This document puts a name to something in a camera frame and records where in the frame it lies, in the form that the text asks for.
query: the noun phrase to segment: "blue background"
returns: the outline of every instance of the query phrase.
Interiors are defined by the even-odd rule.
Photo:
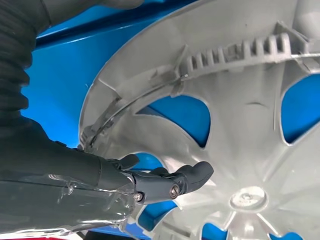
[[[29,108],[23,114],[41,123],[52,140],[77,146],[82,103],[88,87],[105,62],[145,27],[189,2],[192,0],[148,0],[140,8],[126,12],[97,6],[41,34],[32,54],[33,65],[27,70],[31,82],[23,92],[29,98]],[[210,117],[201,101],[187,96],[166,97],[151,107],[180,125],[200,145],[207,140]],[[291,87],[283,100],[282,120],[288,142],[320,120],[320,77],[309,76]],[[139,158],[141,162],[136,166],[137,169],[149,170],[161,165],[146,153],[140,154]],[[152,229],[174,207],[171,201],[149,205],[139,222]],[[147,239],[134,224],[128,225],[127,230]],[[96,231],[124,234],[110,227]],[[202,237],[223,240],[226,234],[206,224]],[[285,239],[300,238],[289,233]]]

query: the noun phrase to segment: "silver hub cap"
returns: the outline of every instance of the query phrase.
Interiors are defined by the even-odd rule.
[[[91,127],[94,131],[104,123],[88,151],[105,158],[150,153],[169,172],[199,161],[214,168],[206,185],[177,197],[178,208],[145,231],[155,239],[199,239],[205,223],[228,230],[229,240],[267,240],[269,234],[288,232],[317,239],[320,125],[288,144],[281,124],[285,92],[320,69],[315,49],[297,50],[309,41],[296,30],[313,41],[320,36],[320,29],[303,32],[313,23],[312,17],[300,21],[306,2],[312,6],[311,0],[198,1],[146,29],[94,81],[80,120],[82,144],[88,146],[85,127],[95,123]],[[320,12],[320,2],[313,3],[312,11]],[[145,108],[168,95],[191,96],[208,106],[211,127],[205,147]],[[142,210],[137,207],[133,219]]]

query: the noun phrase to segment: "gray plastic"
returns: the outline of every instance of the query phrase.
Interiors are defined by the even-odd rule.
[[[291,86],[320,72],[319,22],[318,0],[190,4],[107,62],[85,98],[79,137],[105,158],[151,153],[170,173],[212,164],[214,174],[204,187],[175,199],[178,207],[145,229],[154,239],[199,239],[206,223],[228,230],[229,240],[288,232],[318,239],[320,125],[288,144],[281,106]],[[205,147],[145,108],[180,95],[208,106]],[[136,208],[132,221],[143,209]]]
[[[142,194],[140,204],[152,204],[176,199],[178,196],[196,191],[208,182],[214,169],[206,161],[194,166],[183,165],[176,172],[168,173],[160,167],[149,173],[131,171],[136,191]]]
[[[97,2],[0,0],[1,239],[122,225],[134,210],[135,185],[126,175],[51,141],[20,114],[28,107],[21,89],[29,82],[24,69],[32,64],[36,35]]]
[[[143,0],[42,0],[47,9],[51,26],[70,17],[76,16],[94,5],[112,8],[133,9],[141,5]]]

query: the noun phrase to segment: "robotic arm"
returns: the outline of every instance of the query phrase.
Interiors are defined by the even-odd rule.
[[[174,173],[130,171],[135,155],[103,159],[48,138],[20,115],[21,87],[36,36],[94,5],[134,8],[143,0],[0,0],[0,234],[48,236],[122,223],[134,204],[195,191],[213,173],[207,162]]]

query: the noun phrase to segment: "plastic wrap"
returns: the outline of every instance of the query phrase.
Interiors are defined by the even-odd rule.
[[[0,175],[0,239],[121,226],[135,206],[134,183],[111,192],[63,176],[9,171]]]

